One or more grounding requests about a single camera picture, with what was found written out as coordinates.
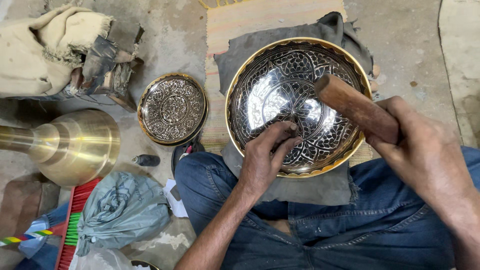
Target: brass plate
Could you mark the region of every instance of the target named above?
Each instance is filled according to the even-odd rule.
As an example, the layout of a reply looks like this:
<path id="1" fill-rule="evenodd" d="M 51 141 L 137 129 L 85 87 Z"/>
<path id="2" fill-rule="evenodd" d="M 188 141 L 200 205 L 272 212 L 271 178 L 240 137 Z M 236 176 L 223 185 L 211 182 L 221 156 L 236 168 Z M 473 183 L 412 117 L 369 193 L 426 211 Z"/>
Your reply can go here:
<path id="1" fill-rule="evenodd" d="M 140 127 L 153 141 L 175 146 L 193 138 L 207 113 L 202 87 L 186 74 L 158 77 L 140 98 L 137 115 Z"/>
<path id="2" fill-rule="evenodd" d="M 360 64 L 330 42 L 289 38 L 253 54 L 232 80 L 225 105 L 228 133 L 239 152 L 244 155 L 247 142 L 269 125 L 290 120 L 304 141 L 286 156 L 279 176 L 311 177 L 346 161 L 363 133 L 317 99 L 313 86 L 323 74 L 334 74 L 372 98 Z"/>

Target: plastic bag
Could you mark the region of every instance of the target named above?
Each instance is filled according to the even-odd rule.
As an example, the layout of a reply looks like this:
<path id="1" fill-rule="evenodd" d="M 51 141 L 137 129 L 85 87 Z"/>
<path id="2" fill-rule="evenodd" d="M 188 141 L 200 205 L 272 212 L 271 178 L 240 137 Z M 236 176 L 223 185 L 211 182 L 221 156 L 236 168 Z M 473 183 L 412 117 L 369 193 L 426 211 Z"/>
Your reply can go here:
<path id="1" fill-rule="evenodd" d="M 91 246 L 122 248 L 142 240 L 169 221 L 167 198 L 150 178 L 111 172 L 88 197 L 77 225 L 78 252 Z"/>
<path id="2" fill-rule="evenodd" d="M 78 257 L 76 270 L 136 270 L 118 249 L 93 247 L 87 256 Z"/>

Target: jeans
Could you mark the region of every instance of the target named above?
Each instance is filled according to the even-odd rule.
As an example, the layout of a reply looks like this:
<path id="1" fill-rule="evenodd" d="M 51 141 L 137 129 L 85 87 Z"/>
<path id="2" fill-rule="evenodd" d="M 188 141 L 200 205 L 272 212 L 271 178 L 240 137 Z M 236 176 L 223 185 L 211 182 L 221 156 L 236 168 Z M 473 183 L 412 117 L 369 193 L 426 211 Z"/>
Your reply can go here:
<path id="1" fill-rule="evenodd" d="M 480 151 L 463 147 L 480 187 Z M 451 269 L 451 234 L 434 211 L 383 159 L 350 169 L 360 188 L 349 205 L 264 202 L 245 216 L 223 269 Z M 195 233 L 218 213 L 237 183 L 221 156 L 196 152 L 177 165 L 175 178 Z M 263 219 L 287 219 L 292 236 Z"/>

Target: left hand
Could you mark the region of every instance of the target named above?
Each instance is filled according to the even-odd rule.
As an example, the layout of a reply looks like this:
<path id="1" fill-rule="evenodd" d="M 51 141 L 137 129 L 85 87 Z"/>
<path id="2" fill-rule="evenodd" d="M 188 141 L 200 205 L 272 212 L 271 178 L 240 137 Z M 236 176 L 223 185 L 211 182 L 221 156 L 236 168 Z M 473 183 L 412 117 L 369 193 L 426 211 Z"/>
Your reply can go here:
<path id="1" fill-rule="evenodd" d="M 276 178 L 285 156 L 303 140 L 290 138 L 290 132 L 298 126 L 290 121 L 276 122 L 245 146 L 245 158 L 239 184 L 249 193 L 261 196 Z M 274 146 L 280 144 L 275 153 Z"/>

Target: wooden handle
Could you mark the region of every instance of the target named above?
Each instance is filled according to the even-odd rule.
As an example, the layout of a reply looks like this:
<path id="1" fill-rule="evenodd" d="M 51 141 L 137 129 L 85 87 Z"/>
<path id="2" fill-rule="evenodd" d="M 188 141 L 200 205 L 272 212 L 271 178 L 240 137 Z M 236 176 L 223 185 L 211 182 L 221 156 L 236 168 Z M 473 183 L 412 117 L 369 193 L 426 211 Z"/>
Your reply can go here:
<path id="1" fill-rule="evenodd" d="M 397 144 L 399 125 L 396 119 L 342 79 L 331 74 L 323 75 L 315 84 L 315 94 L 362 130 L 387 143 Z"/>

